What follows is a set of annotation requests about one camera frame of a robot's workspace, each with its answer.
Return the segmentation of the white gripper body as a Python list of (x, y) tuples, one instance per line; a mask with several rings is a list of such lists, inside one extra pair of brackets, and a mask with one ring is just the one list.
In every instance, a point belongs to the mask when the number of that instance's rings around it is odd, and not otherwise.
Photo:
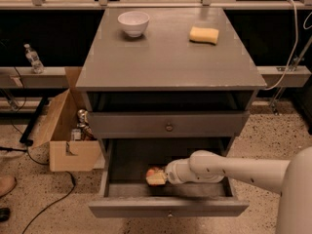
[(165, 175), (167, 176), (167, 181), (171, 184), (184, 184), (192, 182), (195, 178), (195, 174), (189, 166), (189, 159), (172, 161), (166, 166)]

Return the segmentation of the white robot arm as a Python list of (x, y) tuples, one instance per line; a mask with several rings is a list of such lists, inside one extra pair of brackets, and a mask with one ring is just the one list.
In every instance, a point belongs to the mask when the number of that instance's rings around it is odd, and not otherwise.
[(280, 196), (276, 234), (312, 234), (312, 148), (290, 160), (222, 157), (199, 150), (146, 173), (150, 185), (219, 182), (224, 177)]

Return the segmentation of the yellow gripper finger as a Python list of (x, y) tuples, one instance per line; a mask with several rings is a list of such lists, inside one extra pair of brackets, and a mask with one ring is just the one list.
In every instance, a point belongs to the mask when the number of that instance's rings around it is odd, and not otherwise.
[(158, 186), (158, 185), (164, 185), (167, 182), (167, 178), (164, 174), (153, 174), (153, 175), (149, 175), (146, 178), (146, 181), (149, 185)]

